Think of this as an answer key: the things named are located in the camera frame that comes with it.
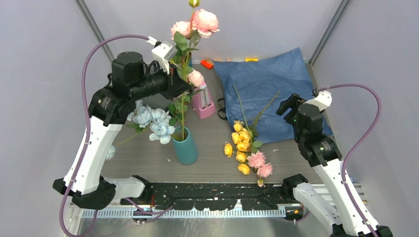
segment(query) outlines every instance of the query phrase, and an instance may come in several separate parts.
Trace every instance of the flower bouquet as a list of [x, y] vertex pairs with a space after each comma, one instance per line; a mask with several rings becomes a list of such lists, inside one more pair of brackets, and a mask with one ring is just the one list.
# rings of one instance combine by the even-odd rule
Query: flower bouquet
[[[231, 133], [231, 138], [237, 149], [236, 160], [239, 162], [237, 169], [244, 175], [248, 175], [250, 174], [252, 168], [253, 172], [256, 173], [258, 178], [257, 184], [260, 187], [263, 187], [263, 179], [272, 174], [273, 167], [271, 163], [266, 163], [265, 154], [259, 151], [259, 148], [263, 143], [256, 140], [256, 137], [258, 137], [256, 126], [263, 112], [265, 112], [265, 110], [278, 96], [279, 91], [268, 103], [268, 105], [257, 115], [252, 124], [248, 126], [239, 93], [236, 86], [233, 86], [236, 89], [244, 118], [244, 121], [234, 121], [234, 132]], [[224, 146], [224, 154], [230, 158], [233, 152], [233, 146], [230, 143], [226, 143]]]
[[[198, 50], [197, 45], [202, 38], [209, 38], [219, 31], [218, 19], [215, 14], [204, 9], [195, 10], [199, 3], [199, 0], [189, 0], [189, 5], [192, 7], [190, 20], [176, 22], [171, 28], [172, 40], [176, 43], [177, 49], [177, 53], [172, 59], [173, 63], [177, 67], [179, 76], [190, 83], [194, 89], [203, 84], [204, 77], [200, 72], [189, 66], [192, 52]], [[170, 114], [173, 116], [169, 124], [174, 125], [176, 121], [180, 121], [179, 133], [176, 132], [173, 135], [176, 141], [187, 139], [185, 112], [188, 110], [188, 103], [192, 102], [193, 95], [198, 92], [199, 90], [195, 90], [193, 93], [192, 91], [185, 92], [168, 106]]]

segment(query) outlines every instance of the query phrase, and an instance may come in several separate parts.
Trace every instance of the artificial flower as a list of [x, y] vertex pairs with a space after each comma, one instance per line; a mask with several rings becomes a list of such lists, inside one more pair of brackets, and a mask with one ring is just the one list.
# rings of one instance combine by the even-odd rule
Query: artificial flower
[[236, 160], [238, 160], [241, 163], [244, 163], [246, 161], [246, 154], [243, 152], [237, 152]]
[[241, 152], [247, 152], [249, 149], [250, 143], [239, 142], [237, 143], [237, 150]]
[[204, 82], [204, 76], [195, 69], [188, 74], [188, 80], [194, 86], [198, 87]]
[[263, 187], [263, 179], [259, 179], [259, 180], [257, 181], [257, 185], [258, 185], [259, 187]]
[[151, 124], [150, 130], [153, 132], [150, 134], [150, 141], [160, 140], [161, 144], [169, 143], [171, 135], [174, 133], [174, 127], [169, 126], [169, 122], [166, 120]]
[[265, 164], [266, 156], [263, 152], [257, 151], [256, 153], [252, 153], [248, 156], [249, 166], [253, 168], [260, 168], [262, 165]]
[[249, 136], [249, 132], [248, 132], [247, 129], [243, 128], [243, 130], [241, 132], [239, 132], [239, 135], [240, 135], [240, 139], [243, 142], [249, 143], [250, 136]]
[[151, 121], [160, 123], [164, 120], [169, 121], [171, 116], [169, 115], [169, 111], [165, 112], [164, 110], [158, 108], [151, 111]]
[[189, 5], [191, 7], [198, 7], [199, 6], [199, 0], [189, 0]]
[[231, 139], [233, 139], [234, 144], [237, 144], [242, 141], [238, 132], [231, 133]]
[[137, 115], [132, 118], [132, 121], [137, 123], [140, 127], [146, 127], [151, 122], [151, 108], [147, 105], [142, 106]]
[[225, 144], [225, 146], [224, 146], [224, 154], [227, 156], [227, 157], [231, 157], [231, 155], [233, 154], [233, 147], [231, 146], [231, 144], [230, 143], [227, 143], [227, 144]]
[[243, 129], [242, 124], [240, 123], [240, 121], [234, 121], [234, 126], [233, 126], [234, 130], [236, 132], [240, 132]]
[[137, 101], [135, 102], [135, 110], [134, 110], [133, 112], [129, 113], [126, 119], [127, 119], [128, 121], [132, 121], [132, 119], [133, 119], [134, 115], [137, 115], [138, 110], [139, 110], [142, 106], [143, 106], [143, 101], [142, 101], [142, 100], [137, 100]]
[[257, 175], [260, 178], [266, 178], [272, 174], [272, 165], [271, 163], [264, 164], [259, 169], [257, 169]]
[[173, 27], [170, 29], [171, 39], [173, 40], [174, 33], [179, 32], [184, 35], [187, 39], [191, 37], [191, 22], [189, 21], [179, 21], [176, 22]]
[[239, 164], [239, 166], [237, 166], [238, 170], [240, 172], [242, 172], [244, 175], [248, 175], [250, 174], [250, 167], [248, 167], [247, 164]]
[[192, 16], [192, 29], [197, 30], [203, 38], [210, 37], [215, 32], [220, 31], [217, 16], [204, 9], [197, 10]]

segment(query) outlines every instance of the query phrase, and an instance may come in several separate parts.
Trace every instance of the teal vase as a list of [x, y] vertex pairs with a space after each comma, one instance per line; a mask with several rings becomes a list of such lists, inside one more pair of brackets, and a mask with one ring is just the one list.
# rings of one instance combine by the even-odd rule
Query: teal vase
[[[174, 130], [174, 134], [176, 134], [178, 137], [182, 136], [180, 130], [180, 127], [177, 127]], [[181, 164], [192, 164], [198, 159], [198, 148], [195, 144], [191, 132], [186, 127], [185, 136], [186, 139], [184, 141], [176, 141], [174, 138], [172, 138], [174, 152], [176, 154], [177, 160]]]

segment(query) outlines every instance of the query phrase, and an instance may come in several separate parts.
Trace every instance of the blue flower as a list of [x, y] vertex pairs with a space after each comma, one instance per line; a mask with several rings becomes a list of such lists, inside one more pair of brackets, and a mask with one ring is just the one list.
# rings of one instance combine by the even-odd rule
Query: blue flower
[[151, 121], [160, 123], [164, 120], [169, 121], [171, 116], [169, 115], [169, 111], [165, 112], [162, 109], [155, 109], [151, 112]]
[[135, 102], [135, 110], [131, 113], [128, 114], [128, 117], [126, 117], [126, 119], [128, 121], [132, 121], [132, 119], [134, 118], [134, 116], [136, 116], [138, 114], [138, 110], [143, 106], [143, 101], [142, 100], [137, 100]]
[[151, 108], [149, 106], [139, 108], [137, 115], [132, 118], [132, 121], [140, 127], [146, 127], [151, 122]]
[[159, 123], [154, 122], [150, 125], [150, 130], [153, 132], [150, 134], [150, 141], [160, 140], [161, 144], [167, 144], [170, 142], [171, 136], [174, 133], [174, 127], [169, 126], [168, 120], [163, 120]]

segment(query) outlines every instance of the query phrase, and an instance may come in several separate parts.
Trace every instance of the metal pole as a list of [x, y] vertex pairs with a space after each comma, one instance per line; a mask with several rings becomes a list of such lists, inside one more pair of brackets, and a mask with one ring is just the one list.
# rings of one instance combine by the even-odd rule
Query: metal pole
[[[89, 11], [89, 8], [87, 7], [85, 1], [84, 0], [74, 0], [74, 1], [79, 7], [80, 12], [82, 12], [82, 15], [85, 18], [86, 22], [89, 24], [90, 29], [92, 30], [97, 41], [98, 42], [104, 41], [105, 38], [103, 37], [102, 32], [100, 31], [98, 25], [96, 24], [96, 21], [94, 20], [91, 12]], [[105, 51], [105, 54], [108, 57], [108, 59], [112, 62], [112, 60], [114, 60], [115, 57], [113, 56], [112, 51], [109, 48], [109, 46], [105, 44], [102, 48]]]
[[316, 63], [316, 60], [322, 52], [323, 48], [325, 47], [327, 41], [329, 40], [330, 35], [335, 30], [336, 25], [341, 20], [346, 8], [351, 2], [352, 0], [342, 0], [340, 2], [339, 7], [337, 8], [329, 26], [327, 27], [322, 39], [320, 40], [316, 50], [314, 51], [313, 57], [311, 57], [310, 61], [308, 62], [309, 64], [314, 65]]

